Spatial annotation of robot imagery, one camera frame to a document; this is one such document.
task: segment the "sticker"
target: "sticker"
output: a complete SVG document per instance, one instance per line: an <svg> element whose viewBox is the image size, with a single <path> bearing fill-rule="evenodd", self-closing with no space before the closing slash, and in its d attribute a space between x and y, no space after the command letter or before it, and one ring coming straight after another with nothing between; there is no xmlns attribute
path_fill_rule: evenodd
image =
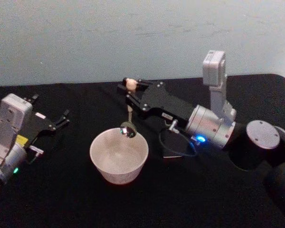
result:
<svg viewBox="0 0 285 228"><path fill-rule="evenodd" d="M13 98L13 99L16 100L16 101L19 101L19 102L23 102L23 101L24 101L22 98L20 98L20 97L14 95L14 94L10 94L10 96L11 96L11 98Z"/></svg>
<svg viewBox="0 0 285 228"><path fill-rule="evenodd" d="M168 119L168 120L173 120L173 117L168 115L168 114L166 114L166 113L162 113L161 116L166 118L166 119Z"/></svg>
<svg viewBox="0 0 285 228"><path fill-rule="evenodd" d="M29 139L27 139L26 137L23 137L22 135L17 135L17 138L16 138L16 142L18 144L20 144L22 147L27 143Z"/></svg>
<svg viewBox="0 0 285 228"><path fill-rule="evenodd" d="M41 119L45 119L46 118L46 116L41 114L41 113L36 113L35 115L40 117Z"/></svg>

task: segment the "white label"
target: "white label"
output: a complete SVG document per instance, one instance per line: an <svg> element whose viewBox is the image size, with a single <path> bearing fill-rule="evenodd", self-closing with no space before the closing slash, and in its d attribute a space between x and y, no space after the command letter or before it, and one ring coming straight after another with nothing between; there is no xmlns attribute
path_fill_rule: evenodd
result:
<svg viewBox="0 0 285 228"><path fill-rule="evenodd" d="M166 118L166 119L168 119L168 120L173 120L173 117L168 115L168 114L166 114L166 113L162 113L161 116Z"/></svg>
<svg viewBox="0 0 285 228"><path fill-rule="evenodd" d="M41 114L41 113L36 113L35 115L40 117L41 119L45 119L46 118L46 116Z"/></svg>
<svg viewBox="0 0 285 228"><path fill-rule="evenodd" d="M16 101L19 101L19 102L25 101L25 100L23 100L22 98L20 98L20 97L14 95L14 94L10 94L10 95L11 95L11 97L12 97L14 100L16 100Z"/></svg>

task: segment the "cable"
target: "cable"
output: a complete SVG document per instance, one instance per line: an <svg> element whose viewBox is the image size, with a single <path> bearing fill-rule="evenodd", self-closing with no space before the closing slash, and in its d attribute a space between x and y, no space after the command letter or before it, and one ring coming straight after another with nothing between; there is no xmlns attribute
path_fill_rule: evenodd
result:
<svg viewBox="0 0 285 228"><path fill-rule="evenodd" d="M187 138L185 135L183 135L182 133L178 133L178 134L179 134L181 137L183 137L183 138L189 143L190 147L191 147L192 150L194 151L194 154L181 153L181 152L178 152L178 151L175 151L175 150L172 150L172 149L168 148L168 147L162 142L162 137L161 137L161 136L162 136L162 132L165 131L165 130L168 130L168 129L167 129L167 128L163 128L163 129L159 132L159 141L160 141L161 146L162 146L164 149L166 149L166 150L168 150L168 151L170 151L170 152L172 152L172 153L174 153L174 154L177 154L177 155L179 155L179 156L195 157L195 156L198 155L198 152L197 152L197 150L196 150L196 148L195 148L193 142L191 142L190 139L188 139L188 138Z"/></svg>
<svg viewBox="0 0 285 228"><path fill-rule="evenodd" d="M166 125L167 127L170 127L170 126L171 126L171 124L168 124L166 120L164 120L164 121L165 121L165 125Z"/></svg>
<svg viewBox="0 0 285 228"><path fill-rule="evenodd" d="M32 160L28 161L26 160L27 164L32 164L37 159L37 156L35 156Z"/></svg>

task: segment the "black cable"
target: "black cable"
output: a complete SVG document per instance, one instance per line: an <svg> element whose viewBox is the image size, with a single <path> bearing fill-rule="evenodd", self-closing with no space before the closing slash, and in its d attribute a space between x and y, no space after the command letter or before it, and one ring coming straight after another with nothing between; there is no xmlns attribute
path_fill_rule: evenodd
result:
<svg viewBox="0 0 285 228"><path fill-rule="evenodd" d="M179 134L181 137L183 137L183 138L189 143L189 145L190 145L190 147L192 148L192 150L194 151L194 153L193 153L193 154L181 153L181 152L178 152L178 151L175 151L175 150L172 150L172 149L168 148L168 147L162 142L162 137L161 137L161 136L162 136L162 132L165 131L165 130L168 130L168 129L167 129L167 128L163 128L163 129L161 129L161 131L159 132L159 141L160 141L161 146L162 146L164 149L166 149L166 150L168 150L168 151L170 151L170 152L172 152L172 153L174 153L174 154L177 154L177 155L179 155L179 156L195 157L195 156L198 155L198 152L197 152L197 150L196 150L196 148L195 148L193 142L191 142L190 139L188 139L188 138L187 138L185 135L183 135L182 133L178 133L178 134Z"/></svg>

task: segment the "white wall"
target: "white wall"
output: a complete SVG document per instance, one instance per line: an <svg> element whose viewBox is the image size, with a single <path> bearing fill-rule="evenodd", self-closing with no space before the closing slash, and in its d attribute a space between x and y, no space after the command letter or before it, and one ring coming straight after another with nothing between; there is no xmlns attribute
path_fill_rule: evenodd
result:
<svg viewBox="0 0 285 228"><path fill-rule="evenodd" d="M285 77L285 0L0 1L0 85L199 77L210 49Z"/></svg>

